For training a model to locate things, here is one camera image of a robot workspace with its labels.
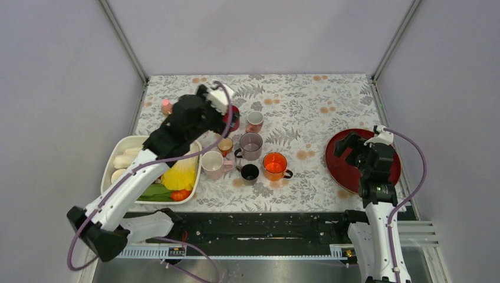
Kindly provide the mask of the red enamel mug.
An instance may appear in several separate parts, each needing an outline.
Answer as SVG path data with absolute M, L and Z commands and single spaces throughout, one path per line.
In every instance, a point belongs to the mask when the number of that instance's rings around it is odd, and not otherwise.
M 226 112 L 226 114 L 224 115 L 224 117 L 222 119 L 223 130 L 225 129 L 227 121 L 231 120 L 230 129 L 228 131 L 228 135 L 229 135 L 229 133 L 236 131 L 239 128 L 239 125 L 240 125 L 240 112 L 239 112 L 239 109 L 237 108 L 237 106 L 232 106 L 231 109 L 232 109 L 232 115 L 231 116 L 229 115 L 229 108 L 227 108 L 227 112 Z

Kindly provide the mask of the small orange cup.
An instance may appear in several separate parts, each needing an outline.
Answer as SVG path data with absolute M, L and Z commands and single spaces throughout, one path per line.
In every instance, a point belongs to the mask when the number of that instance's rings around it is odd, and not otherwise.
M 233 149 L 233 140 L 229 137 L 224 138 L 218 143 L 217 148 L 222 157 L 226 157 Z

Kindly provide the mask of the pink textured mug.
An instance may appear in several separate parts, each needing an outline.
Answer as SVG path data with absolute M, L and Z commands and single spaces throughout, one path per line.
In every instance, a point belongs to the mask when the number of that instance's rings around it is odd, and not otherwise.
M 259 133 L 264 123 L 264 115 L 259 111 L 253 111 L 247 116 L 246 133 Z

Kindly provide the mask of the pale pink mug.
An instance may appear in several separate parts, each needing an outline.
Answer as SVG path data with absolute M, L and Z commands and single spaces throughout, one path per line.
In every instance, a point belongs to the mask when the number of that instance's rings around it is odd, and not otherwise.
M 235 166 L 233 160 L 225 159 L 221 153 L 216 151 L 206 152 L 200 162 L 205 175 L 212 180 L 222 178 L 226 172 L 232 170 Z

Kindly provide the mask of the lilac enamel mug black rim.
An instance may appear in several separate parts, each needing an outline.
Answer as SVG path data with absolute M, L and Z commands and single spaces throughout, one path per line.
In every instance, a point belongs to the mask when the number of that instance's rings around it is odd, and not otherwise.
M 258 133 L 245 133 L 239 140 L 240 147 L 235 150 L 236 159 L 258 160 L 262 153 L 263 139 Z

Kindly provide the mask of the brown glazed ceramic mug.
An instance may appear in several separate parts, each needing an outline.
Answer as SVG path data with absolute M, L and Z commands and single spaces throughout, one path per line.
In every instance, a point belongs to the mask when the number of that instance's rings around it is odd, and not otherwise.
M 240 174 L 242 184 L 252 186 L 258 180 L 259 168 L 254 164 L 246 164 L 244 166 L 237 166 L 237 171 Z

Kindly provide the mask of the orange mug black handle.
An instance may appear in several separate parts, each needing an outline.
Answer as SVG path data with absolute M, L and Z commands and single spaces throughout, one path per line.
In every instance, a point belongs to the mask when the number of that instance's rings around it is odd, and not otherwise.
M 264 168 L 264 176 L 276 182 L 281 179 L 291 179 L 293 172 L 288 169 L 288 162 L 286 157 L 278 152 L 271 152 L 265 155 L 262 161 Z

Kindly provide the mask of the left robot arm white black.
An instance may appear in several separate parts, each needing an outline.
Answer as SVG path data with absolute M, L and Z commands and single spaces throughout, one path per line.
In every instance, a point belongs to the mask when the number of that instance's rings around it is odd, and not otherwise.
M 146 216 L 126 218 L 136 200 L 178 161 L 206 153 L 210 148 L 190 153 L 190 146 L 207 131 L 227 137 L 232 122 L 235 92 L 220 81 L 201 84 L 195 94 L 181 96 L 158 129 L 143 143 L 141 151 L 111 186 L 85 207 L 73 206 L 67 218 L 75 231 L 67 255 L 72 263 L 73 249 L 82 240 L 96 258 L 108 262 L 131 243 L 164 237 L 178 241 L 183 227 L 171 209 L 160 209 Z

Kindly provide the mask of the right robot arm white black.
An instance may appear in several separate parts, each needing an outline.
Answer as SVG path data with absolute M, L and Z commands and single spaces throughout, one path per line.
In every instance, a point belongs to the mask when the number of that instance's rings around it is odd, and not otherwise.
M 393 135 L 379 132 L 365 139 L 351 132 L 335 143 L 334 155 L 350 149 L 347 164 L 360 172 L 358 194 L 363 211 L 347 210 L 338 227 L 341 240 L 354 245 L 362 282 L 411 282 L 400 245 L 398 200 L 389 180 L 395 150 Z

